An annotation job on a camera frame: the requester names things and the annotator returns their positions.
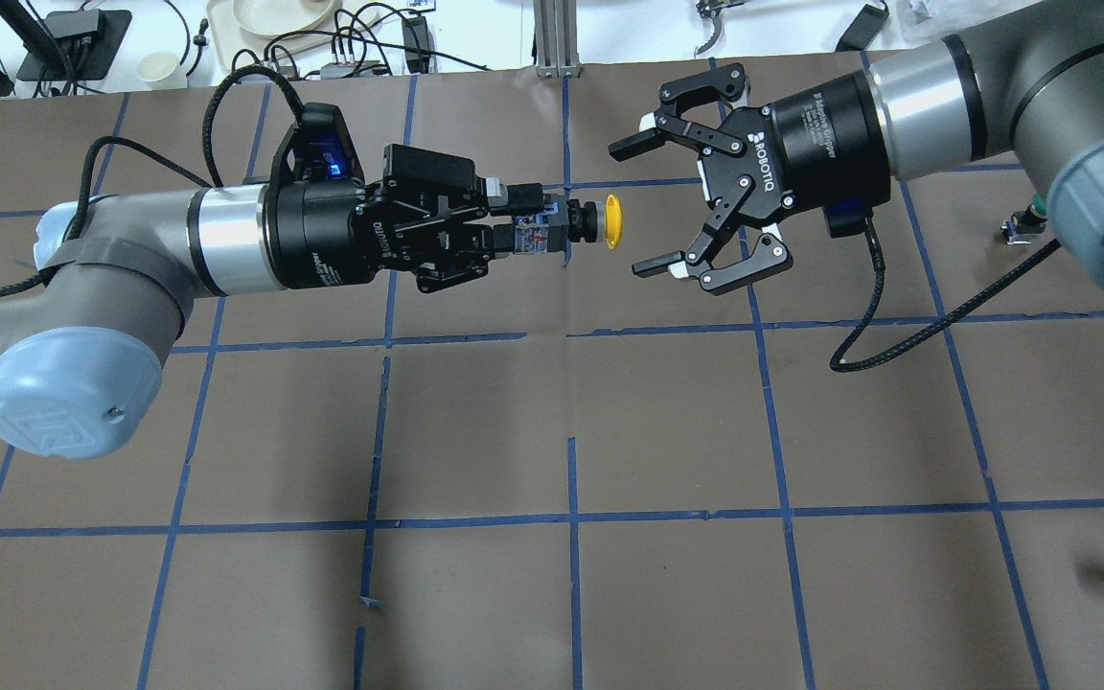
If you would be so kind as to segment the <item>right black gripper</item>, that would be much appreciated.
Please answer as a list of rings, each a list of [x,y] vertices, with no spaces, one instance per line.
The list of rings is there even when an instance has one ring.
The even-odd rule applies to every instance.
[[[846,199],[889,200],[892,187],[875,97],[863,71],[758,106],[744,105],[741,64],[661,84],[656,113],[609,144],[614,161],[678,144],[696,151],[709,214],[686,250],[631,264],[724,294],[788,270],[779,224]]]

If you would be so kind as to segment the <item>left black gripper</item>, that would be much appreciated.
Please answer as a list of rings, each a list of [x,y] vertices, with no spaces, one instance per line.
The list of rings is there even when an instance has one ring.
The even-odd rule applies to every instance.
[[[440,291],[482,278],[495,258],[527,253],[513,223],[484,217],[544,208],[540,183],[484,179],[468,158],[389,145],[371,184],[288,172],[273,180],[264,245],[284,288],[354,287],[388,269],[411,272],[421,291]]]

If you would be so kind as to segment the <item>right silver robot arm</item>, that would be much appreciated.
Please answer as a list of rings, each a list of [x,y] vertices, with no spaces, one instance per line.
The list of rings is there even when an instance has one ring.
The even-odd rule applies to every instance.
[[[834,236],[863,231],[893,180],[1011,151],[1048,227],[1104,289],[1104,1],[1042,1],[749,104],[744,65],[662,84],[613,160],[696,151],[710,209],[686,250],[635,263],[724,294],[789,269],[784,217],[822,209]]]

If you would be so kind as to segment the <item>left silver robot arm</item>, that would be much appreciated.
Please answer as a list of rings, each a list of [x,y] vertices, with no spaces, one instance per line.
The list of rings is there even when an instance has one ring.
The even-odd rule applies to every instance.
[[[305,145],[250,185],[110,194],[52,208],[36,275],[0,297],[0,440],[83,460],[121,449],[162,384],[197,300],[355,287],[411,272],[421,291],[538,252],[538,183],[477,176],[466,158],[390,145],[364,182],[341,144]]]

